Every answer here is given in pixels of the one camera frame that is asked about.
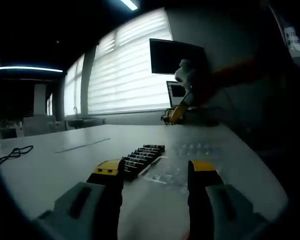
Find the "cable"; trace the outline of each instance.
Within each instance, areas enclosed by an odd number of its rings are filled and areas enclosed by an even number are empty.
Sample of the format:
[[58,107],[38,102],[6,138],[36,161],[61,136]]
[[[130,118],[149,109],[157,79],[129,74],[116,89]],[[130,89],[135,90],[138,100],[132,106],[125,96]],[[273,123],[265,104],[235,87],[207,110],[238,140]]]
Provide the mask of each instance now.
[[25,146],[22,148],[15,147],[9,155],[0,157],[0,165],[3,164],[8,159],[20,158],[22,155],[29,153],[33,148],[34,148],[34,146],[32,146],[32,145]]
[[168,108],[164,111],[164,115],[161,116],[160,120],[164,121],[165,125],[170,125],[171,123],[169,121],[165,121],[166,118],[170,116],[170,113],[175,110],[174,108]]

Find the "window blind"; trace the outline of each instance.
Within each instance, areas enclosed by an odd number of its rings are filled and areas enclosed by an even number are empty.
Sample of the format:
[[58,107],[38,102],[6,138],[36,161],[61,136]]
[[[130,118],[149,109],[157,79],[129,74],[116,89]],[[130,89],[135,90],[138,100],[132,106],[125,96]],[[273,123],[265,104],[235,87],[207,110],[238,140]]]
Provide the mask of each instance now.
[[80,57],[67,71],[64,83],[64,116],[81,113],[81,78],[85,55]]
[[53,115],[53,112],[52,112],[52,93],[51,93],[50,97],[48,98],[48,100],[46,101],[46,114],[48,116]]
[[105,36],[96,49],[88,85],[88,113],[169,108],[166,81],[151,73],[149,39],[171,40],[163,9],[147,13]]

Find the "table surface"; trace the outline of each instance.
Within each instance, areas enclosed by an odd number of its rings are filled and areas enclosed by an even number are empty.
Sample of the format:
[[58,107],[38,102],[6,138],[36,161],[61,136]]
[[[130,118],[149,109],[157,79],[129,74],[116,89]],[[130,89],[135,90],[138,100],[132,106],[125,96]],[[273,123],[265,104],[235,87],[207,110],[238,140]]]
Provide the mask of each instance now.
[[[60,148],[109,139],[55,153]],[[85,182],[95,167],[119,159],[143,144],[165,145],[169,164],[187,174],[189,160],[204,155],[178,155],[183,144],[208,144],[219,149],[212,159],[222,180],[233,185],[253,204],[253,210],[273,221],[288,197],[268,167],[228,127],[182,125],[101,125],[64,132],[1,141],[1,155],[15,147],[33,150],[0,165],[0,174],[17,205],[30,219],[47,209],[78,182]],[[142,178],[125,183],[118,236],[125,239],[181,239],[189,231],[188,191],[185,186],[160,184]]]

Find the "black cable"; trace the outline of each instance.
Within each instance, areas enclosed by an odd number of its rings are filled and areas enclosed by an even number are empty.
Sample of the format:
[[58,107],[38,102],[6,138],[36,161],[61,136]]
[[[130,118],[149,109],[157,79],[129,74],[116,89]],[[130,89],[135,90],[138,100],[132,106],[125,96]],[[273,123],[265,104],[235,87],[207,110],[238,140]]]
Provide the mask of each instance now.
[[34,148],[34,146],[32,146],[32,145],[21,147],[21,148],[15,147],[9,155],[0,157],[0,165],[2,163],[4,163],[5,161],[7,161],[8,159],[20,158],[22,155],[29,153],[33,148]]

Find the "computer monitor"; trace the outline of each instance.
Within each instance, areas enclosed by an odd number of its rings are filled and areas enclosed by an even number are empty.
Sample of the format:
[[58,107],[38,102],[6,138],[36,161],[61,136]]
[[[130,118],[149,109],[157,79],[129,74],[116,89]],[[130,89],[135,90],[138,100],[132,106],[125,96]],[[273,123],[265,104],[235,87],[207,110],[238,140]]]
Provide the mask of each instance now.
[[153,74],[175,74],[182,59],[195,68],[209,71],[205,49],[178,41],[150,38],[151,71]]
[[177,81],[166,81],[168,88],[168,95],[170,100],[170,107],[176,108],[186,95],[185,88]]

